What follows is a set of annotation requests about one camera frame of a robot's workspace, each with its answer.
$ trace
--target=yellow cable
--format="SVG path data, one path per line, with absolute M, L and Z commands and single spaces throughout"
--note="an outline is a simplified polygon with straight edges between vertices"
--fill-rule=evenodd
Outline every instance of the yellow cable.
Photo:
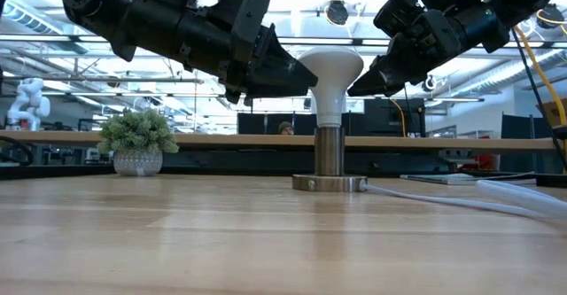
M 533 67 L 535 68 L 536 72 L 538 72 L 538 75 L 540 76 L 543 83 L 545 83 L 546 87 L 549 90 L 549 94 L 551 95 L 553 101 L 555 102 L 555 105 L 557 106 L 557 111 L 559 111 L 559 121 L 561 125 L 562 126 L 567 125 L 567 115 L 565 114 L 565 107 L 563 106 L 563 102 L 561 101 L 561 98 L 559 97 L 559 95 L 557 95 L 557 92 L 555 92 L 555 88 L 553 88 L 553 85 L 551 84 L 551 82 L 549 82 L 549 79 L 543 73 L 543 70 L 541 70 L 541 66 L 538 63 L 538 60 L 535 58 L 535 55 L 533 54 L 533 50 L 528 44 L 528 39 L 525 37 L 524 32 L 518 26 L 516 26 L 515 29 L 522 38 L 522 42 L 524 43 L 525 50 L 528 52 L 528 55 L 532 60 Z M 565 154 L 567 155 L 567 142 L 565 141 L 563 141 L 563 149 L 565 150 Z
M 390 101 L 392 101 L 392 103 L 393 103 L 395 106 L 398 107 L 398 110 L 400 110 L 401 131 L 404 133 L 404 137 L 407 137 L 407 134 L 406 134 L 406 118 L 404 117 L 404 111 L 401 110 L 400 105 L 398 105 L 398 103 L 397 103 L 394 99 L 392 99 L 392 98 L 389 98 L 389 99 L 390 99 Z

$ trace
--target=plastic tube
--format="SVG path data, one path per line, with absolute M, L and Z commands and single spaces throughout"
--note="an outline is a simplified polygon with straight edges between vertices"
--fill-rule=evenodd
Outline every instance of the plastic tube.
M 414 200 L 441 203 L 453 206 L 474 207 L 489 211 L 532 218 L 567 218 L 566 202 L 551 197 L 545 193 L 504 182 L 477 181 L 476 187 L 480 192 L 486 194 L 491 198 L 498 198 L 512 204 L 517 204 L 519 206 L 509 206 L 498 203 L 474 201 L 462 198 L 437 198 L 420 196 L 378 188 L 369 184 L 362 184 L 361 187 L 366 191 L 398 198 L 411 198 Z

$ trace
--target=wooden counter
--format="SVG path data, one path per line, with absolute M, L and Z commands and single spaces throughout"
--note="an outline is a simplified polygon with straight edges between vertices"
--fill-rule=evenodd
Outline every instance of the wooden counter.
M 0 136 L 9 136 L 27 143 L 95 145 L 100 142 L 98 132 L 69 131 L 0 131 Z M 264 136 L 264 135 L 195 135 L 175 134 L 182 147 L 191 146 L 312 146 L 312 136 Z M 551 151 L 551 139 L 442 139 L 348 136 L 347 147 L 392 148 L 392 149 L 471 149 L 477 151 Z
M 402 180 L 408 193 L 478 198 Z M 289 178 L 0 183 L 0 293 L 564 295 L 567 229 Z M 567 198 L 567 190 L 543 190 Z

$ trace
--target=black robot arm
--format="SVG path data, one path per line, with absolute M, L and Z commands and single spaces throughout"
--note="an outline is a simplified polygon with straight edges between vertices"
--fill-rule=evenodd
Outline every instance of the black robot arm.
M 388 0 L 374 19 L 392 40 L 350 96 L 385 94 L 406 82 L 427 79 L 430 70 L 482 44 L 493 52 L 509 42 L 509 30 L 550 0 Z
M 63 0 L 67 17 L 130 61 L 136 47 L 219 77 L 227 99 L 306 95 L 317 77 L 261 25 L 269 0 Z

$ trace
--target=white knob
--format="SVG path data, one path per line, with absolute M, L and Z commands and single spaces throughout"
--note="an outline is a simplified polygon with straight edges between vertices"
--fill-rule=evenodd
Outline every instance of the white knob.
M 361 74 L 364 61 L 346 47 L 316 47 L 305 52 L 299 61 L 319 81 L 311 91 L 315 97 L 318 127 L 340 127 L 343 102 L 348 86 Z

